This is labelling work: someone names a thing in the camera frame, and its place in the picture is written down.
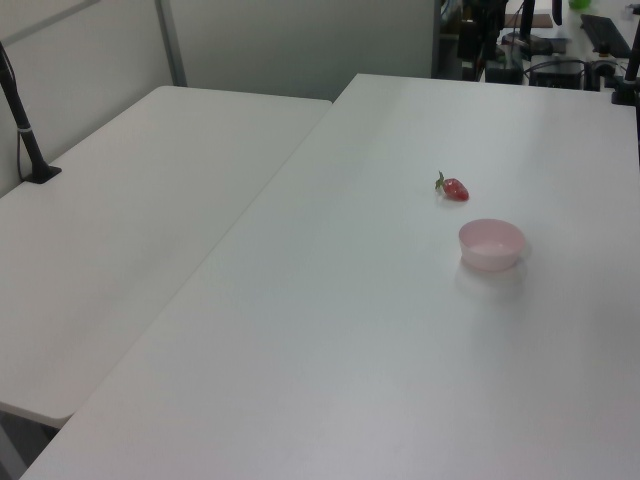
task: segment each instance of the white wall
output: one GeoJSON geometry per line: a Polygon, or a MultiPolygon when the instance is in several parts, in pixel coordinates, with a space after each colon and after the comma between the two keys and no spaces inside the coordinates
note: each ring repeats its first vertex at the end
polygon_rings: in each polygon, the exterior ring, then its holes
{"type": "Polygon", "coordinates": [[[439,0],[164,3],[190,87],[333,101],[359,72],[431,76],[439,0]]]}
{"type": "MultiPolygon", "coordinates": [[[[172,83],[153,0],[101,0],[6,50],[47,161],[172,83]]],[[[18,184],[15,135],[2,95],[0,196],[18,184]]]]}

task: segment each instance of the green object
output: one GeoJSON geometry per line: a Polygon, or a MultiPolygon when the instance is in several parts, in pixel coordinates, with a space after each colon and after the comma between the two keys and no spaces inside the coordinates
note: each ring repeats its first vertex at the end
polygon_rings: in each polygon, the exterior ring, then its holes
{"type": "Polygon", "coordinates": [[[580,10],[591,5],[591,0],[569,0],[569,8],[580,10]]]}

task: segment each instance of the cable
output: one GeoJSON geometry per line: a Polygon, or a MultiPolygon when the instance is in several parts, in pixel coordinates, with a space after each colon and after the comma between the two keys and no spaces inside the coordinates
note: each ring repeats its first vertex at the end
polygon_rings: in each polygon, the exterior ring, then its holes
{"type": "Polygon", "coordinates": [[[18,134],[18,147],[17,147],[17,155],[16,155],[16,162],[18,164],[18,177],[20,178],[21,182],[24,182],[24,178],[22,178],[22,168],[20,168],[20,132],[16,132],[18,134]]]}
{"type": "MultiPolygon", "coordinates": [[[[522,2],[520,4],[520,8],[516,11],[516,14],[512,17],[513,18],[513,32],[511,33],[511,48],[509,49],[509,56],[511,57],[512,61],[513,61],[513,46],[516,43],[516,25],[518,24],[518,17],[520,16],[520,12],[522,12],[523,8],[524,8],[524,2],[522,2]]],[[[514,63],[518,67],[520,67],[520,64],[518,62],[514,62],[514,63]]],[[[521,67],[520,67],[520,71],[525,76],[525,78],[527,80],[529,80],[529,75],[527,75],[526,72],[524,70],[522,70],[521,67]]]]}
{"type": "Polygon", "coordinates": [[[562,65],[563,63],[580,63],[582,65],[586,65],[586,62],[583,62],[582,60],[570,60],[570,59],[566,59],[566,60],[550,60],[548,62],[542,62],[539,63],[537,65],[534,65],[533,67],[527,68],[524,72],[524,74],[533,72],[535,70],[538,70],[539,68],[544,68],[544,67],[550,67],[552,65],[562,65]]]}

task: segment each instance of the desk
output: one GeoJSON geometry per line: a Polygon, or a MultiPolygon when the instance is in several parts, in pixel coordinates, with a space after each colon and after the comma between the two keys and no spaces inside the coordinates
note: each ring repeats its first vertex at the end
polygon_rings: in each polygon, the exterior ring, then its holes
{"type": "MultiPolygon", "coordinates": [[[[626,0],[591,0],[591,5],[588,8],[572,10],[569,8],[569,1],[564,0],[562,4],[562,25],[557,26],[554,24],[551,29],[534,28],[531,30],[531,33],[543,38],[569,38],[571,41],[567,44],[566,55],[577,57],[581,60],[588,60],[593,57],[593,44],[581,28],[582,19],[580,15],[599,15],[611,18],[621,35],[629,44],[629,47],[631,47],[636,34],[636,28],[638,27],[638,18],[640,17],[638,15],[625,14],[624,7],[630,3],[633,2],[626,0]]],[[[507,13],[516,13],[520,5],[521,2],[514,0],[509,1],[506,8],[507,13]]],[[[551,1],[537,0],[536,13],[551,14],[551,1]]],[[[499,40],[502,39],[504,34],[510,31],[513,31],[513,27],[503,30],[499,40]]],[[[628,59],[620,59],[620,62],[626,65],[628,59]]]]}
{"type": "Polygon", "coordinates": [[[634,109],[359,75],[24,480],[635,480],[639,244],[634,109]]]}
{"type": "Polygon", "coordinates": [[[0,409],[60,427],[330,103],[163,87],[0,200],[0,409]]]}

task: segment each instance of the small plastic bowl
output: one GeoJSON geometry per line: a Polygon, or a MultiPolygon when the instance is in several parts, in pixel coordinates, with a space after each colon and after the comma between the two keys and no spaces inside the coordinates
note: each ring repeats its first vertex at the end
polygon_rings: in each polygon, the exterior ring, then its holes
{"type": "Polygon", "coordinates": [[[524,235],[515,225],[484,218],[460,229],[462,259],[479,270],[497,272],[513,266],[524,249],[524,235]]]}

